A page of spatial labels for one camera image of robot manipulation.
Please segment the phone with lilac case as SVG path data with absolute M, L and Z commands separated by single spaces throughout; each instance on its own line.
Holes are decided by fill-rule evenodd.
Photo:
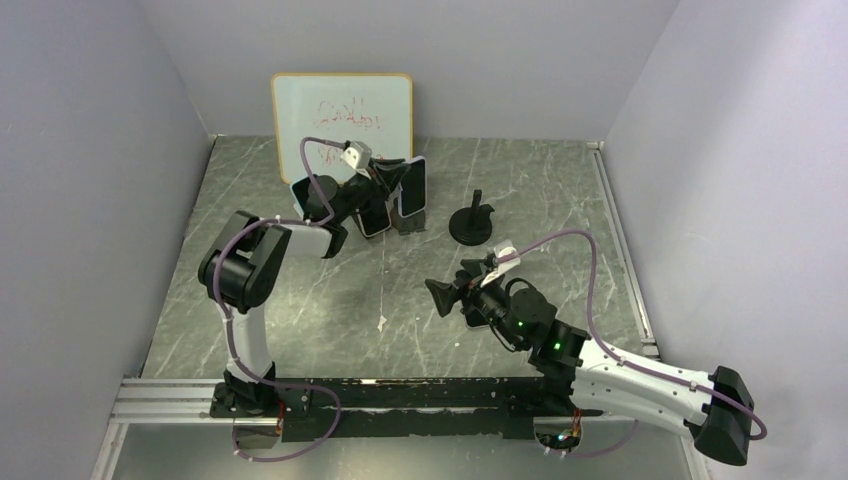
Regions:
M 400 184 L 397 197 L 398 213 L 401 218 L 411 217 L 427 206 L 426 158 L 417 156 L 407 162 L 409 170 Z

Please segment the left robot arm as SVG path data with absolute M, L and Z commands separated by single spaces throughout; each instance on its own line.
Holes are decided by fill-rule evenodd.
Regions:
M 224 325 L 228 360 L 214 399 L 229 413 L 261 416 L 278 405 L 264 314 L 285 258 L 335 257 L 348 236 L 347 219 L 371 238 L 390 229 L 394 215 L 421 212 L 426 163 L 421 156 L 372 160 L 343 183 L 329 175 L 306 176 L 294 183 L 293 193 L 301 218 L 261 218 L 239 210 L 198 268 L 198 280 Z M 408 209 L 406 198 L 413 202 Z

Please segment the black round base phone holder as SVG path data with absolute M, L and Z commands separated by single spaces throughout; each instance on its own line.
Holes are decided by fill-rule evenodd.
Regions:
M 492 236 L 491 215 L 495 209 L 482 202 L 482 194 L 481 189 L 475 189 L 471 205 L 455 211 L 449 220 L 449 234 L 461 245 L 479 246 Z

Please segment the phone with blue case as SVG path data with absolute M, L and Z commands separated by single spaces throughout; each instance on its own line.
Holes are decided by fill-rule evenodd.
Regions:
M 308 176 L 289 185 L 294 198 L 294 209 L 302 220 L 311 218 L 313 206 L 310 204 L 312 184 Z

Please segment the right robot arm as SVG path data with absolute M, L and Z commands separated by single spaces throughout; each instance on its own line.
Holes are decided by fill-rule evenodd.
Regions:
M 557 317 L 556 307 L 523 278 L 505 280 L 465 260 L 450 282 L 424 282 L 442 317 L 458 307 L 470 328 L 486 327 L 513 352 L 525 352 L 543 378 L 550 413 L 601 410 L 690 439 L 702 455 L 744 466 L 755 436 L 754 400 L 742 376 L 718 366 L 689 370 L 613 347 Z

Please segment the phone with beige case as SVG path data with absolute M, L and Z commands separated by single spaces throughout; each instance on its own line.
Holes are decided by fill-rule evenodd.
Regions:
M 357 226 L 365 238 L 372 238 L 391 228 L 391 217 L 386 202 L 372 199 L 366 202 L 356 216 Z

